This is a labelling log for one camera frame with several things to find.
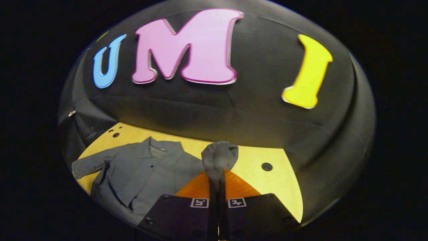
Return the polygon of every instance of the gray fabric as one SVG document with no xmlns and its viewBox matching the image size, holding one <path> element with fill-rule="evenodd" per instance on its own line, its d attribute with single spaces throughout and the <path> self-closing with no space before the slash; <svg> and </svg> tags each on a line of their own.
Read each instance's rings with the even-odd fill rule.
<svg viewBox="0 0 428 241">
<path fill-rule="evenodd" d="M 204 166 L 184 152 L 180 142 L 149 137 L 76 160 L 72 170 L 77 179 L 101 170 L 92 184 L 91 197 L 138 225 L 161 195 L 175 195 L 204 172 Z"/>
<path fill-rule="evenodd" d="M 206 174 L 213 181 L 217 192 L 220 190 L 220 178 L 224 169 L 231 170 L 237 160 L 238 146 L 229 142 L 215 142 L 202 151 L 202 163 Z"/>
</svg>

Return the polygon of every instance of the letter u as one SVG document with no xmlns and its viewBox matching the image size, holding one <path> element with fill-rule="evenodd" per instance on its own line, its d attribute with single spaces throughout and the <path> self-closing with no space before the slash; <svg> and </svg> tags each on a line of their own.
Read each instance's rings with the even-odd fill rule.
<svg viewBox="0 0 428 241">
<path fill-rule="evenodd" d="M 102 48 L 94 57 L 94 83 L 98 88 L 108 87 L 113 83 L 114 78 L 117 73 L 117 62 L 119 58 L 119 47 L 122 40 L 126 37 L 126 34 L 119 36 L 113 40 L 110 45 L 110 55 L 108 59 L 108 70 L 107 73 L 103 74 L 101 72 L 101 64 L 103 59 L 103 53 L 106 51 L 107 47 Z"/>
</svg>

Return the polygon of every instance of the letter m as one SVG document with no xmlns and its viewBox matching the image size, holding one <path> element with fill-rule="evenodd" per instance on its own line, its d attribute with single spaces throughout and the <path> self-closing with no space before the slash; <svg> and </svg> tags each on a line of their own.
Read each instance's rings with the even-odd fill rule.
<svg viewBox="0 0 428 241">
<path fill-rule="evenodd" d="M 136 31 L 139 35 L 136 71 L 132 81 L 150 83 L 158 73 L 172 79 L 189 48 L 189 61 L 181 70 L 184 79 L 204 84 L 232 84 L 236 71 L 230 67 L 230 41 L 235 21 L 244 14 L 232 9 L 207 9 L 191 18 L 178 32 L 166 19 L 156 20 Z"/>
</svg>

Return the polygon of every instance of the yellow table surface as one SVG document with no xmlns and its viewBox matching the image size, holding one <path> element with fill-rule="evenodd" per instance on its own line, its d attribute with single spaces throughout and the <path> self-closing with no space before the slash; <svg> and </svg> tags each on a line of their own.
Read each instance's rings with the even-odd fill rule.
<svg viewBox="0 0 428 241">
<path fill-rule="evenodd" d="M 115 133 L 119 133 L 119 136 L 114 138 Z M 199 159 L 202 158 L 201 152 L 205 147 L 212 143 L 117 123 L 96 139 L 79 159 L 106 149 L 142 142 L 150 136 L 157 141 L 181 142 L 184 151 Z M 264 171 L 263 163 L 270 163 L 272 170 Z M 239 145 L 239 157 L 231 171 L 261 194 L 274 193 L 298 222 L 302 220 L 303 202 L 299 183 L 283 149 Z M 91 193 L 92 183 L 98 173 L 99 171 L 76 179 L 88 194 Z"/>
</svg>

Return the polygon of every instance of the shirt sleeve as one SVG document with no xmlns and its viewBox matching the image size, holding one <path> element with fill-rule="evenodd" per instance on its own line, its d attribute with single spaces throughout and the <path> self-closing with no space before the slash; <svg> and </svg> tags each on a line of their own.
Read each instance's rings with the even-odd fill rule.
<svg viewBox="0 0 428 241">
<path fill-rule="evenodd" d="M 103 169 L 104 164 L 113 160 L 114 157 L 123 150 L 123 148 L 124 146 L 118 146 L 80 158 L 71 164 L 71 169 L 73 170 L 75 177 L 77 179 L 81 179 L 86 175 Z"/>
</svg>

